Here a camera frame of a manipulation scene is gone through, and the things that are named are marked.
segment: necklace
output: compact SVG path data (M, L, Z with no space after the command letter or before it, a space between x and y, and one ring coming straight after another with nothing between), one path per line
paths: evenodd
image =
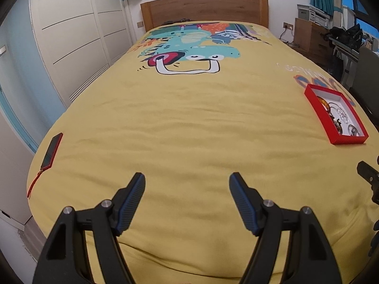
M345 124L348 124L349 123L349 116L347 115L346 111L344 109L342 109L338 104L336 104L334 102L329 102L329 105L331 105L331 104L334 104L335 106L337 106L337 107L333 107L333 106L330 106L330 107L337 111L337 113L340 116L341 120Z

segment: red box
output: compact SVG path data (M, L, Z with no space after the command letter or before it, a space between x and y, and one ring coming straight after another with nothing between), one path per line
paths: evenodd
M304 94L316 111L331 144L363 144L367 140L368 133L362 121L342 93L308 84Z

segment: bed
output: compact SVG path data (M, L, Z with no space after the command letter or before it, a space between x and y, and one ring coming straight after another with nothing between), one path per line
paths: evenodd
M268 28L268 0L155 0L141 4L146 31L165 22L224 20Z
M155 8L149 11L156 18ZM189 18L157 22L180 17ZM63 133L29 197L41 230L48 235L65 206L92 208L142 172L145 194L119 237L136 282L236 284L256 242L228 188L229 175L240 172L283 208L313 208L348 283L367 262L379 218L356 172L362 160L375 167L379 150L379 133L362 108L262 25L209 18L155 27L154 20L42 141L28 189L51 139ZM329 143L304 96L309 83L346 96L369 134L364 144ZM272 283L280 280L287 242L284 234ZM90 234L87 243L101 284Z

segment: blue gripper pad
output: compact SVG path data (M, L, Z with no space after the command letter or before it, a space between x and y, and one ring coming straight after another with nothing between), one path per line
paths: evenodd
M136 173L127 187L118 190L113 197L113 219L116 221L115 231L117 236L120 236L122 232L129 228L145 192L145 184L145 176L142 173Z
M259 236L266 220L261 206L262 197L257 190L247 186L239 173L230 176L229 189L245 227Z

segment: light switch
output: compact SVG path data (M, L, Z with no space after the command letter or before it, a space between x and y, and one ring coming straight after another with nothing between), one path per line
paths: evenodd
M5 47L5 45L4 45L4 46L2 46L2 47L0 48L0 56L2 56L3 53L5 53L5 52L6 52L6 47Z

